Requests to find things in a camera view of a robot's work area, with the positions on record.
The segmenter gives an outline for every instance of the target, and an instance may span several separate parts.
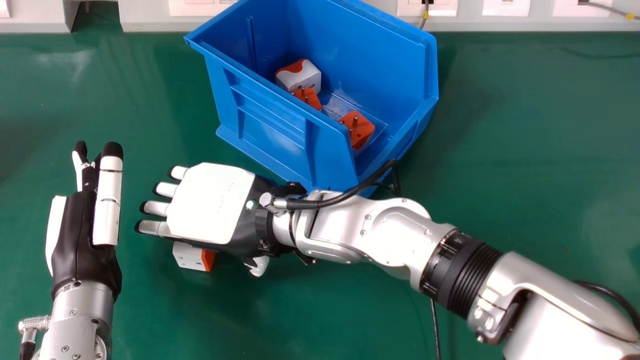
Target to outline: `blue storage box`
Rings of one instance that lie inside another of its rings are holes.
[[[346,190],[400,158],[438,101],[435,39],[359,0],[240,0],[185,39],[205,57],[218,136],[308,190]],[[322,112],[275,85],[301,58],[322,72]],[[351,110],[376,126],[357,154],[337,122]]]

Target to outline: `gray cable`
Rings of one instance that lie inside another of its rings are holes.
[[[620,15],[620,16],[624,16],[627,19],[640,20],[640,16],[638,16],[638,15],[634,15],[632,13],[623,12],[621,10],[614,9],[614,8],[612,8],[610,6],[607,6],[607,5],[590,3],[589,0],[578,0],[578,5],[593,6],[594,8],[607,10],[607,11],[612,12],[614,14],[617,14],[617,15]]]
[[[424,11],[425,11],[426,13],[429,13],[429,1],[428,1],[428,0],[427,0],[426,7],[425,7]],[[424,15],[423,15],[423,16],[422,16],[422,24],[420,24],[420,29],[421,29],[421,30],[424,30],[424,25],[425,25],[426,23],[427,23],[427,19],[425,19],[425,18],[424,18]]]

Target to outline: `orange plug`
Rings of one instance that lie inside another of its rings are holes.
[[[320,98],[318,98],[318,95],[316,94],[316,91],[313,88],[299,87],[297,90],[293,92],[293,96],[306,102],[307,104],[311,105],[312,108],[318,111],[322,110],[322,104],[320,103]]]
[[[203,250],[200,259],[202,260],[204,271],[210,272],[213,268],[213,262],[216,259],[216,253],[211,250]]]
[[[357,111],[347,113],[339,122],[349,129],[351,147],[356,150],[361,149],[376,130],[376,126]]]

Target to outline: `bolt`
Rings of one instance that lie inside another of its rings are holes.
[[[495,323],[495,320],[492,317],[489,317],[484,322],[484,327],[486,327],[487,330],[491,330],[494,323]]]
[[[477,307],[476,310],[474,311],[474,318],[480,319],[480,316],[482,316],[482,308]]]

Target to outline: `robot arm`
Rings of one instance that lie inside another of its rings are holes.
[[[610,303],[518,254],[432,221],[410,199],[331,191],[303,196],[299,184],[278,186],[207,163],[170,174],[180,184],[160,183],[156,193],[171,203],[141,206],[166,221],[143,220],[137,230],[175,240],[174,254],[184,244],[228,252],[254,276],[286,252],[308,264],[372,263],[465,319],[478,341],[506,340],[507,358],[640,354],[638,332]]]
[[[77,192],[51,203],[45,254],[53,277],[51,315],[28,318],[20,359],[109,359],[113,303],[122,289],[115,255],[122,148],[107,143],[93,163],[84,142],[72,152]],[[46,331],[34,355],[37,333]]]

